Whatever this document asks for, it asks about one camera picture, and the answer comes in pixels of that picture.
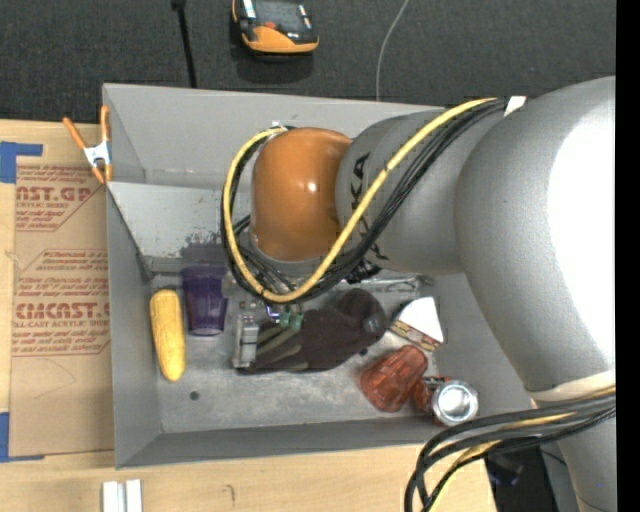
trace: purple plastic cup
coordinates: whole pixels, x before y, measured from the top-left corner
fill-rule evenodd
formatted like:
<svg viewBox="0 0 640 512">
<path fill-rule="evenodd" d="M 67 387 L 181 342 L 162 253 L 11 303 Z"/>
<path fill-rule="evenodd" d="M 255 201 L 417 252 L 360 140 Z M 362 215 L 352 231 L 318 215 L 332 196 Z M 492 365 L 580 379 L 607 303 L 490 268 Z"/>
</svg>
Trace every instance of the purple plastic cup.
<svg viewBox="0 0 640 512">
<path fill-rule="evenodd" d="M 227 299 L 222 296 L 222 278 L 226 271 L 219 265 L 204 264 L 182 270 L 189 334 L 214 336 L 223 331 Z"/>
</svg>

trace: table surface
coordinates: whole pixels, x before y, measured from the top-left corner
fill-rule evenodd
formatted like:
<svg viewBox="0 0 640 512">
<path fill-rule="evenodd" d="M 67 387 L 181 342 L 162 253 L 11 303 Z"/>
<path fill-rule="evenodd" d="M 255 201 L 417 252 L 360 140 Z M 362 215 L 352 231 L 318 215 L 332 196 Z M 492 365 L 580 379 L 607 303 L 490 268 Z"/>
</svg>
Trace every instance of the table surface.
<svg viewBox="0 0 640 512">
<path fill-rule="evenodd" d="M 0 120 L 0 135 L 2 140 L 21 140 L 36 136 L 46 125 L 51 123 Z M 13 206 L 10 193 L 10 188 L 3 188 L 4 209 Z M 8 227 L 0 223 L 0 229 L 0 239 L 10 241 Z M 0 277 L 6 295 L 11 283 L 5 275 Z M 10 337 L 5 334 L 0 352 L 6 356 L 9 350 Z M 8 357 L 0 357 L 2 382 L 7 381 L 9 363 Z M 50 455 L 0 464 L 0 502 L 3 510 L 14 512 L 98 511 L 103 482 L 139 478 L 146 512 L 399 511 L 420 449 L 421 445 L 412 445 L 123 470 L 114 468 L 111 451 Z M 445 459 L 429 473 L 429 486 L 452 460 Z M 467 510 L 496 510 L 482 462 L 459 471 L 438 506 L 438 512 Z"/>
</svg>

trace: yellow corn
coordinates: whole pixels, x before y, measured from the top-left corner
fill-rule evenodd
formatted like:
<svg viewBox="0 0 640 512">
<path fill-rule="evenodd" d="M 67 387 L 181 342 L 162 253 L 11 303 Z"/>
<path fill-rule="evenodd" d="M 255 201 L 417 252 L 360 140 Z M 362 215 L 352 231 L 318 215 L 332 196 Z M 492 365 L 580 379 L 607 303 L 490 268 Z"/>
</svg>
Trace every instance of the yellow corn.
<svg viewBox="0 0 640 512">
<path fill-rule="evenodd" d="M 150 303 L 151 329 L 162 374 L 171 382 L 184 373 L 185 342 L 180 297 L 173 290 L 159 290 Z"/>
</svg>

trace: black cable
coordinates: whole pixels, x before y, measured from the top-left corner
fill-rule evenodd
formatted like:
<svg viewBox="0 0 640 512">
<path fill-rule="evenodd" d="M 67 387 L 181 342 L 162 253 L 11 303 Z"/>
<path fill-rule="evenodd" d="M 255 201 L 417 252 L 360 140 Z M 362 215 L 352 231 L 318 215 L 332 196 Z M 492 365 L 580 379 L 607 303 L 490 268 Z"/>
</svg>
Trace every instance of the black cable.
<svg viewBox="0 0 640 512">
<path fill-rule="evenodd" d="M 480 120 L 504 109 L 504 101 L 491 101 L 478 107 L 461 113 L 459 116 L 449 120 L 445 125 L 434 130 L 425 139 L 423 147 L 419 155 L 415 158 L 407 170 L 401 176 L 398 184 L 394 187 L 391 195 L 386 201 L 376 219 L 372 222 L 367 233 L 361 238 L 357 246 L 341 253 L 336 261 L 325 272 L 325 275 L 304 295 L 299 297 L 296 302 L 303 302 L 313 299 L 341 282 L 343 279 L 358 280 L 363 277 L 374 275 L 380 270 L 375 263 L 366 259 L 367 252 L 371 249 L 377 238 L 387 227 L 395 212 L 402 206 L 411 190 L 414 189 L 419 180 L 428 171 L 431 164 L 455 141 L 462 133 Z M 240 179 L 240 175 L 244 171 L 248 160 L 253 156 L 259 146 L 263 144 L 263 140 L 254 144 L 244 157 L 240 160 L 234 180 L 232 181 L 231 204 L 235 200 L 235 191 Z M 232 267 L 232 273 L 240 286 L 256 295 L 253 287 L 241 275 L 241 272 L 233 262 L 233 258 L 229 254 L 229 263 Z M 367 269 L 368 276 L 362 269 Z"/>
<path fill-rule="evenodd" d="M 178 13 L 178 22 L 180 23 L 180 35 L 182 36 L 182 46 L 184 47 L 184 56 L 187 61 L 187 71 L 189 72 L 189 84 L 192 89 L 198 88 L 196 81 L 196 68 L 193 63 L 193 54 L 191 53 L 191 42 L 189 40 L 189 27 L 187 25 L 187 17 L 184 14 L 187 0 L 171 0 L 171 9 Z"/>
<path fill-rule="evenodd" d="M 561 459 L 560 457 L 558 457 L 557 455 L 550 453 L 550 452 L 545 452 L 544 450 L 541 450 L 543 455 L 547 455 L 549 457 L 551 457 L 553 460 L 555 460 L 556 462 L 562 464 L 563 466 L 567 465 L 567 462 L 563 459 Z"/>
<path fill-rule="evenodd" d="M 438 484 L 436 485 L 436 487 L 434 488 L 434 490 L 431 492 L 431 494 L 427 497 L 426 503 L 423 502 L 423 512 L 428 512 L 431 507 L 433 506 L 433 504 L 435 503 L 436 499 L 438 498 L 438 495 L 442 492 L 442 490 L 444 489 L 447 481 L 462 467 L 466 466 L 467 464 L 471 464 L 472 462 L 476 462 L 478 460 L 482 460 L 482 459 L 486 459 L 487 457 L 491 456 L 491 455 L 499 455 L 499 454 L 504 454 L 504 453 L 513 453 L 513 452 L 517 452 L 517 451 L 522 451 L 522 450 L 526 450 L 529 448 L 533 448 L 533 447 L 537 447 L 540 446 L 542 444 L 547 444 L 550 442 L 554 442 L 554 441 L 559 441 L 562 440 L 566 437 L 569 436 L 573 436 L 573 435 L 577 435 L 580 432 L 587 430 L 589 428 L 595 427 L 597 424 L 608 420 L 609 418 L 612 418 L 613 416 L 615 416 L 616 414 L 616 408 L 615 406 L 607 409 L 605 411 L 602 411 L 600 414 L 597 414 L 595 416 L 593 416 L 592 418 L 590 418 L 589 420 L 583 421 L 580 424 L 573 426 L 573 427 L 569 427 L 563 430 L 560 430 L 558 432 L 555 432 L 553 434 L 548 434 L 545 436 L 541 436 L 541 437 L 536 437 L 534 439 L 513 439 L 513 440 L 507 440 L 504 441 L 500 444 L 497 444 L 495 446 L 492 446 L 490 448 L 488 448 L 485 452 L 469 457 L 468 459 L 464 460 L 463 462 L 461 462 L 460 464 L 455 465 L 454 467 L 450 468 L 447 473 L 440 479 L 440 481 L 438 482 Z M 410 512 L 412 510 L 412 505 L 413 505 L 413 493 L 408 494 L 409 492 L 409 486 L 407 486 L 407 491 L 405 493 L 405 510 Z M 407 498 L 409 499 L 409 508 L 407 508 Z"/>
<path fill-rule="evenodd" d="M 546 417 L 552 417 L 555 415 L 572 413 L 570 417 L 559 418 L 554 422 L 549 422 L 543 425 L 536 425 L 534 428 L 540 433 L 544 433 L 549 429 L 557 428 L 558 424 L 573 424 L 576 420 L 588 418 L 591 415 L 601 411 L 603 408 L 610 407 L 615 404 L 615 394 L 609 394 L 599 396 L 590 399 L 574 399 L 556 404 L 554 406 L 545 407 L 542 409 L 530 409 L 526 411 L 518 411 L 515 413 L 504 413 L 496 416 L 488 416 L 485 418 L 471 420 L 461 425 L 450 427 L 444 430 L 440 434 L 433 437 L 420 451 L 418 455 L 418 463 L 416 465 L 416 472 L 413 476 L 417 479 L 418 491 L 421 497 L 427 495 L 426 488 L 424 487 L 423 475 L 433 464 L 439 460 L 460 451 L 465 448 L 477 446 L 487 442 L 495 441 L 504 437 L 504 432 L 507 430 L 493 430 L 490 432 L 484 432 L 482 434 L 465 437 L 460 441 L 452 442 L 451 444 L 434 451 L 440 444 L 446 442 L 452 437 L 473 432 L 474 430 L 497 427 L 503 424 L 512 424 L 515 422 L 521 422 L 526 420 L 536 420 Z"/>
<path fill-rule="evenodd" d="M 240 178 L 242 176 L 242 173 L 245 170 L 247 163 L 251 160 L 251 158 L 253 158 L 257 150 L 262 146 L 264 142 L 265 142 L 264 140 L 258 140 L 254 142 L 246 150 L 244 155 L 238 161 L 237 170 L 231 182 L 231 190 L 230 190 L 230 196 L 229 196 L 229 210 L 232 218 L 233 218 L 233 206 L 235 204 L 235 198 L 238 192 L 238 186 L 240 184 Z M 224 209 L 222 204 L 220 206 L 220 215 L 221 215 L 221 218 L 224 219 Z M 248 215 L 243 217 L 239 221 L 237 221 L 233 225 L 234 234 L 236 235 L 240 234 L 249 226 L 249 223 L 250 223 L 250 216 Z M 238 265 L 236 264 L 233 258 L 233 255 L 231 254 L 231 249 L 229 247 L 226 230 L 224 229 L 224 226 L 220 231 L 221 231 L 222 247 L 224 248 L 225 256 L 227 260 L 227 266 L 231 270 L 231 274 L 233 275 L 234 279 L 242 289 L 251 293 L 252 295 L 255 295 L 256 294 L 255 290 L 247 282 L 245 277 L 242 275 L 242 272 L 238 268 Z M 265 276 L 265 279 L 269 281 L 272 285 L 276 286 L 277 288 L 278 284 L 282 284 L 286 286 L 289 290 L 294 289 L 293 285 L 287 279 L 285 279 L 280 272 L 278 272 L 276 269 L 274 269 L 272 266 L 270 266 L 266 262 L 261 261 L 257 254 L 250 253 L 250 250 L 247 247 L 241 247 L 241 249 L 243 250 L 243 258 L 245 258 L 245 263 L 247 263 L 248 266 L 253 266 L 254 268 L 258 269 L 259 272 Z"/>
</svg>

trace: black device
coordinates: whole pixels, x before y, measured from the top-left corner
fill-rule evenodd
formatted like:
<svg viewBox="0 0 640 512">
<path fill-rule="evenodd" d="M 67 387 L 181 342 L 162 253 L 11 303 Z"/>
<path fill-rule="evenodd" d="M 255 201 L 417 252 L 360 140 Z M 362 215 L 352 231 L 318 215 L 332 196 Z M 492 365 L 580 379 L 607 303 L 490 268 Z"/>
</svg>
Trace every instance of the black device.
<svg viewBox="0 0 640 512">
<path fill-rule="evenodd" d="M 299 0 L 232 0 L 231 16 L 257 56 L 308 55 L 320 42 L 311 11 Z"/>
</svg>

